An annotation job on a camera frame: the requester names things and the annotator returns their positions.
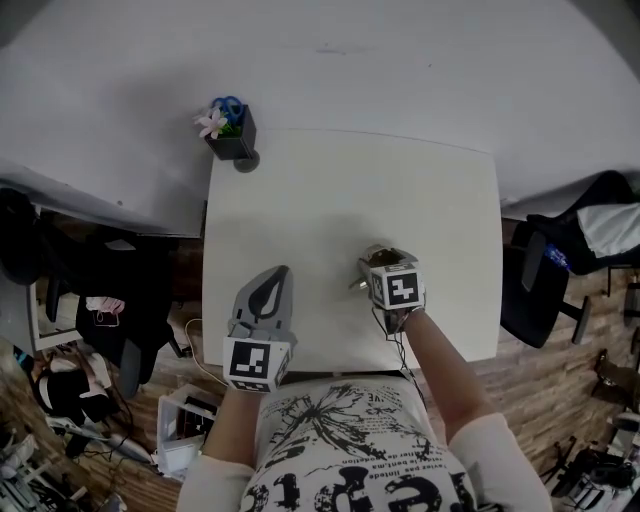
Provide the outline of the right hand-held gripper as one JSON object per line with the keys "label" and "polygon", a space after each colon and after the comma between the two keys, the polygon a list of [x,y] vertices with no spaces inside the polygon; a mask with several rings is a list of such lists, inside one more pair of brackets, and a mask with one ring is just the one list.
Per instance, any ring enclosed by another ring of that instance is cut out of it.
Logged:
{"label": "right hand-held gripper", "polygon": [[406,317],[425,306],[425,286],[418,259],[395,247],[369,246],[357,260],[358,277],[349,289],[366,290],[373,311],[382,314],[388,338],[404,331]]}

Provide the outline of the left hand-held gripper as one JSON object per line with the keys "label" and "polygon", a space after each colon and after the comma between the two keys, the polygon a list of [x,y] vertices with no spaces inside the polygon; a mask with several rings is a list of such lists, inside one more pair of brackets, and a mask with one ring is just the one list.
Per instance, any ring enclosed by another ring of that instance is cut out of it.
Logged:
{"label": "left hand-held gripper", "polygon": [[293,314],[291,269],[279,265],[258,274],[236,295],[234,311],[223,340],[224,379],[230,389],[272,393],[297,345],[287,328]]}

